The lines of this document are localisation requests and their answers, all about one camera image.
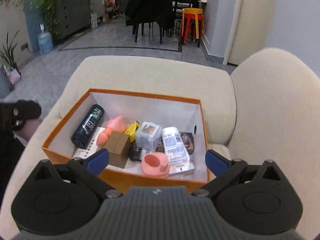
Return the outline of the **dark blue cylinder bottle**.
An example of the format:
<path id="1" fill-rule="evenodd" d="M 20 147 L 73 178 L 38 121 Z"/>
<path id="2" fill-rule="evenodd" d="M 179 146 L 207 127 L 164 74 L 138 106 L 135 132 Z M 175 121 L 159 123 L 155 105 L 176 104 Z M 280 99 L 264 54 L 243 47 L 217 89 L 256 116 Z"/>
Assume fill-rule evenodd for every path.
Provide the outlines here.
<path id="1" fill-rule="evenodd" d="M 97 104 L 89 109 L 86 116 L 71 136 L 71 141 L 77 148 L 87 148 L 104 113 L 103 107 Z"/>

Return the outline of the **brown cardboard block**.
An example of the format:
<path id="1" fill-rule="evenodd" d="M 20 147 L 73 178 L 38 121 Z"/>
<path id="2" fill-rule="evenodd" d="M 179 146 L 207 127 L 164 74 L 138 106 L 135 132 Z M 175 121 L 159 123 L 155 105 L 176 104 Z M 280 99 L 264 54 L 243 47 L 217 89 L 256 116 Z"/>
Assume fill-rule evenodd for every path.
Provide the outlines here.
<path id="1" fill-rule="evenodd" d="M 111 136 L 103 146 L 109 153 L 108 164 L 118 168 L 125 168 L 129 158 L 128 152 L 130 147 L 131 142 L 129 135 L 119 132 L 111 133 Z"/>

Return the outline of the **black plaid pouch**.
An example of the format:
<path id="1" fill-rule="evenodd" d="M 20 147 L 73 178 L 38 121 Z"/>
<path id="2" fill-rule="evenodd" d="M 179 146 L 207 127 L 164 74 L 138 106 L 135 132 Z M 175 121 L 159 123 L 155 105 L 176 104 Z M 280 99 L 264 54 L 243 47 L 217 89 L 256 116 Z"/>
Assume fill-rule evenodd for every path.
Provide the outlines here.
<path id="1" fill-rule="evenodd" d="M 131 144 L 131 147 L 130 147 L 130 149 L 129 149 L 128 156 L 129 156 L 129 159 L 130 159 L 132 162 L 141 163 L 143 157 L 144 157 L 146 154 L 148 154 L 148 153 L 150 153 L 150 151 L 138 147 L 137 144 L 136 144 L 136 141 L 134 141 L 134 142 Z"/>

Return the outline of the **white floral bottle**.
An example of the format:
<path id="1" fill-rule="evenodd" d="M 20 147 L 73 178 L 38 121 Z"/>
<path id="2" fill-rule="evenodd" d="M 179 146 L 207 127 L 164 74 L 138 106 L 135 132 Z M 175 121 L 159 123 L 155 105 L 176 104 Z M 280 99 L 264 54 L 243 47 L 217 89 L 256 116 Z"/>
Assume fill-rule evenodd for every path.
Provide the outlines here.
<path id="1" fill-rule="evenodd" d="M 184 165 L 189 163 L 189 153 L 176 127 L 166 127 L 162 129 L 162 142 L 170 165 Z"/>

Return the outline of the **pink pump bottle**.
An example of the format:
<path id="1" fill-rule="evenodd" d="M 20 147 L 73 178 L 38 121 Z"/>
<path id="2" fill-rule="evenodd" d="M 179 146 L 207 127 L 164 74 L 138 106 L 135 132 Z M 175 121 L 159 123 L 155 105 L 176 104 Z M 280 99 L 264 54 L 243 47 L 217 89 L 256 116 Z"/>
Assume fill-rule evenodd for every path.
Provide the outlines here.
<path id="1" fill-rule="evenodd" d="M 121 115 L 110 119 L 106 128 L 98 135 L 96 145 L 104 145 L 113 132 L 123 133 L 125 129 L 127 129 L 127 124 Z"/>

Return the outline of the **yellow tape measure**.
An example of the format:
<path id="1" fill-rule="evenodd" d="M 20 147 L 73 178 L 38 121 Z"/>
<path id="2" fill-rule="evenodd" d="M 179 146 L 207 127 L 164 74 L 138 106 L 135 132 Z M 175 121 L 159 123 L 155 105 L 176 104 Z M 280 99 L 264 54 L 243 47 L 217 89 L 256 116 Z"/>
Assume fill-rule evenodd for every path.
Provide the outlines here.
<path id="1" fill-rule="evenodd" d="M 130 142 L 134 142 L 136 139 L 136 130 L 140 127 L 140 123 L 138 121 L 134 121 L 124 131 L 124 134 L 129 136 Z"/>

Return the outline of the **pink cup with spout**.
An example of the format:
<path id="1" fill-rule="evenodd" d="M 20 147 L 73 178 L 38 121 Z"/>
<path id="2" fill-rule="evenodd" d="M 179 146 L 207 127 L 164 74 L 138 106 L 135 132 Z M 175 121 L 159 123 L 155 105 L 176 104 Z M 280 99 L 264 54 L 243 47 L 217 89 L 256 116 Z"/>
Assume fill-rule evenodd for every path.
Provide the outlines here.
<path id="1" fill-rule="evenodd" d="M 148 153 L 142 159 L 141 171 L 145 176 L 167 178 L 170 171 L 169 159 L 164 153 Z"/>

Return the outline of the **clear plastic card box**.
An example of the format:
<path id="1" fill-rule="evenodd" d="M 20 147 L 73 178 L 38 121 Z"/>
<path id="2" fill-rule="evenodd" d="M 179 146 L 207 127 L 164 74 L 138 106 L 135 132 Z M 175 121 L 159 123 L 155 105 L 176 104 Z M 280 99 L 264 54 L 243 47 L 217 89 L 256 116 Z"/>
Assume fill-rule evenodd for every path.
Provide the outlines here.
<path id="1" fill-rule="evenodd" d="M 136 130 L 135 138 L 138 147 L 155 152 L 162 136 L 162 126 L 144 121 Z"/>

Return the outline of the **white glasses case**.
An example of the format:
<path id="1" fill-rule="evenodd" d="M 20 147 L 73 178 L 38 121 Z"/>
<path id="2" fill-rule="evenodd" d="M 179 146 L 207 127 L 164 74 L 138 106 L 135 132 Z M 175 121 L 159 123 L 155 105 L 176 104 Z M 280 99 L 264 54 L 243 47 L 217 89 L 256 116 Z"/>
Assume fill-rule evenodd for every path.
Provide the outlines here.
<path id="1" fill-rule="evenodd" d="M 99 150 L 99 146 L 97 145 L 97 138 L 99 134 L 104 130 L 103 127 L 98 127 L 94 132 L 91 140 L 89 141 L 86 149 L 77 148 L 73 158 L 82 158 L 86 159 L 93 155 L 95 152 Z"/>

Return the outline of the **pastel striped bag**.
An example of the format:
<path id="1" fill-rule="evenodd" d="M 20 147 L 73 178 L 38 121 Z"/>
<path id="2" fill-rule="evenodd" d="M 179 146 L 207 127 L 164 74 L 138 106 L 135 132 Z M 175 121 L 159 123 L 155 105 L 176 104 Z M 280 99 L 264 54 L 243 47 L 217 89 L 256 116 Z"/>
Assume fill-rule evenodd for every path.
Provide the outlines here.
<path id="1" fill-rule="evenodd" d="M 11 85 L 14 86 L 20 81 L 21 75 L 16 68 L 4 65 L 3 69 Z"/>

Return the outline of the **potted grass plant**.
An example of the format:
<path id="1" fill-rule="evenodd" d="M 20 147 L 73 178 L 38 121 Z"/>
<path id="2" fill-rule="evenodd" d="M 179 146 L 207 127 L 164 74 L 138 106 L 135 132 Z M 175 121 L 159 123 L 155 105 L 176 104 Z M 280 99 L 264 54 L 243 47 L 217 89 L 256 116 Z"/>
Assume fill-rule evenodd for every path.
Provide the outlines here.
<path id="1" fill-rule="evenodd" d="M 20 30 L 18 29 L 18 31 L 16 31 L 11 41 L 9 41 L 9 32 L 7 32 L 5 44 L 2 44 L 2 49 L 1 49 L 1 58 L 6 63 L 8 63 L 10 67 L 17 70 L 18 73 L 20 73 L 20 70 L 18 68 L 17 62 L 14 57 L 14 50 L 18 45 L 18 43 L 15 42 L 15 38 L 17 37 L 19 32 Z"/>

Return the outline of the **beige sofa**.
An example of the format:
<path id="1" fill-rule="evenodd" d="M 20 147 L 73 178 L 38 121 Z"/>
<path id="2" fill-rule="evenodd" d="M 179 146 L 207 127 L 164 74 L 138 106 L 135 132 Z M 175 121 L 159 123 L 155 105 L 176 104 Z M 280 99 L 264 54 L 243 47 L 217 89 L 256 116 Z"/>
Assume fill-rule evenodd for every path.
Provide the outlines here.
<path id="1" fill-rule="evenodd" d="M 319 234 L 319 77 L 288 51 L 267 48 L 231 74 L 152 57 L 86 58 L 28 142 L 13 172 L 1 207 L 4 239 L 18 234 L 11 204 L 35 165 L 45 158 L 42 144 L 90 88 L 200 99 L 210 146 L 253 164 L 274 160 L 303 203 L 298 232 L 306 239 Z"/>

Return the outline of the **blue water jug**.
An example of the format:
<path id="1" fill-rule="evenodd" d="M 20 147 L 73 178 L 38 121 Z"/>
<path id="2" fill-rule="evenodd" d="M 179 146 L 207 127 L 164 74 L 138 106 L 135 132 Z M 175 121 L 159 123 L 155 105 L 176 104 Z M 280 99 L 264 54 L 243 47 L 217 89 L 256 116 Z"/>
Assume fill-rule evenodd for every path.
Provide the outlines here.
<path id="1" fill-rule="evenodd" d="M 44 23 L 40 24 L 40 29 L 41 29 L 41 32 L 38 35 L 37 40 L 40 48 L 40 53 L 43 55 L 52 51 L 54 46 L 53 46 L 52 36 L 50 32 L 48 32 L 44 28 Z"/>

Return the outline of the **green trailing plant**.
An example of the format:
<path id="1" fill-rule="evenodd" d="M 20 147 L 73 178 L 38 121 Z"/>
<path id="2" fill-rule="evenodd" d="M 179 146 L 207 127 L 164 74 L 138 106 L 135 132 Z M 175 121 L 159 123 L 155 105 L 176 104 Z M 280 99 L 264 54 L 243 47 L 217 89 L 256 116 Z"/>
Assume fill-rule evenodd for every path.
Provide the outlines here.
<path id="1" fill-rule="evenodd" d="M 60 35 L 60 21 L 56 16 L 56 1 L 57 0 L 31 0 L 30 3 L 31 10 L 40 10 L 44 27 L 52 34 L 53 38 L 58 38 Z"/>

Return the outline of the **dark grey cabinet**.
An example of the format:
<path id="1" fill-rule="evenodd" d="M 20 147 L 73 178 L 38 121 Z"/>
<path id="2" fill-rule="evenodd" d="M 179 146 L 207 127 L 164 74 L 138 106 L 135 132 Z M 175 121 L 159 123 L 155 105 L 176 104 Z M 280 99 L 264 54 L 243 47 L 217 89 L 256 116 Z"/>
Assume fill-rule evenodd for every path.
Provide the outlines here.
<path id="1" fill-rule="evenodd" d="M 56 19 L 54 41 L 60 42 L 70 35 L 91 26 L 89 0 L 56 0 Z"/>

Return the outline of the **orange red stacked stools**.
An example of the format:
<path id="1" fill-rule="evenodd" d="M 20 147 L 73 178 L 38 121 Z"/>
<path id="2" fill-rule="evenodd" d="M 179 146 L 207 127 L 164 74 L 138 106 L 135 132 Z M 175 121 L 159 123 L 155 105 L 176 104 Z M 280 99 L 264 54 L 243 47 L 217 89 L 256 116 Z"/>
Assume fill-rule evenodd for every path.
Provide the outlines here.
<path id="1" fill-rule="evenodd" d="M 185 8 L 182 10 L 181 43 L 187 42 L 189 36 L 197 40 L 200 47 L 202 35 L 204 35 L 204 13 L 203 9 Z"/>

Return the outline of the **black dining chair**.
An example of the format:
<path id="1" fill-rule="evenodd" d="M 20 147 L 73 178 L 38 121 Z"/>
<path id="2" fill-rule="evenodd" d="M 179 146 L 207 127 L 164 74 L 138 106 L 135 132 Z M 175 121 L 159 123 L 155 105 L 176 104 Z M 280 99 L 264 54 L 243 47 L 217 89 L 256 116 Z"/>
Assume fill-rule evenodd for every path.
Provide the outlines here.
<path id="1" fill-rule="evenodd" d="M 156 22 L 160 37 L 167 31 L 172 35 L 175 25 L 173 0 L 129 0 L 125 10 L 126 25 L 133 26 L 135 42 L 137 42 L 139 27 L 146 23 Z"/>

